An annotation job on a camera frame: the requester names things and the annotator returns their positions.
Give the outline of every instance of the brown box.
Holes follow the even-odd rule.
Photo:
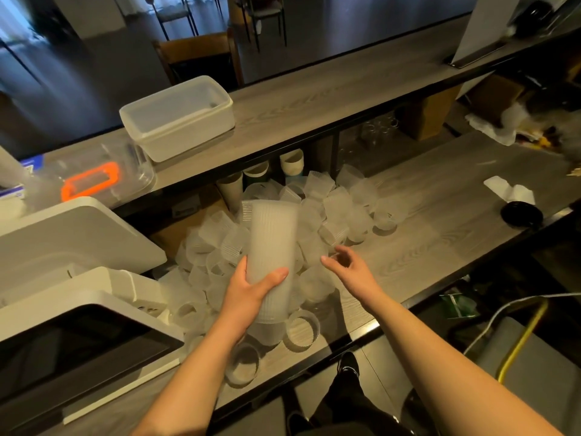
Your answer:
[[[461,87],[458,85],[404,106],[397,113],[402,131],[415,140],[439,134]]]
[[[491,74],[466,96],[470,109],[493,125],[500,124],[500,115],[525,91],[525,86],[497,74]]]
[[[201,187],[197,191],[198,192],[189,193],[187,198],[191,205],[192,199],[196,200],[196,196],[199,197],[200,209],[195,214],[184,219],[179,219],[149,236],[149,238],[162,248],[170,258],[176,256],[179,243],[187,236],[188,228],[200,226],[207,214],[213,214],[214,212],[222,210],[228,214],[231,219],[234,219],[232,214],[228,211],[228,207],[215,185],[207,185]]]

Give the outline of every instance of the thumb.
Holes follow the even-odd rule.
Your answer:
[[[332,259],[331,257],[321,256],[321,263],[324,267],[326,267],[329,271],[333,272],[338,278],[343,280],[346,277],[347,268],[340,264],[337,260]]]
[[[265,278],[254,285],[254,289],[261,297],[264,297],[274,286],[280,285],[282,281],[287,278],[289,269],[287,267],[280,267],[269,273]]]

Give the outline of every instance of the orange handle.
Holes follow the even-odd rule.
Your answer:
[[[91,188],[87,188],[84,191],[77,191],[75,182],[81,179],[86,179],[87,177],[102,173],[107,176],[107,179],[101,183],[93,185]],[[64,185],[61,188],[61,201],[66,202],[67,200],[74,199],[75,197],[92,196],[97,194],[99,191],[103,191],[106,188],[111,187],[115,183],[119,182],[119,165],[117,162],[107,162],[100,165],[92,170],[87,170],[72,177],[69,177],[64,181]]]

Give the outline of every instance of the black shoe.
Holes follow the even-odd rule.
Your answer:
[[[339,364],[337,366],[337,373],[341,373],[344,370],[351,370],[359,378],[359,364],[357,364],[357,358],[353,355],[353,352],[345,352],[341,355]]]
[[[304,431],[309,431],[315,427],[298,411],[292,411],[287,417],[287,433],[291,436]]]

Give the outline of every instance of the person's left hand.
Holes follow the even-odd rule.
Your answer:
[[[246,281],[246,256],[244,256],[230,278],[216,323],[222,324],[232,333],[234,342],[238,341],[258,315],[265,295],[274,286],[282,283],[288,274],[288,268],[281,267],[258,283],[250,284]]]

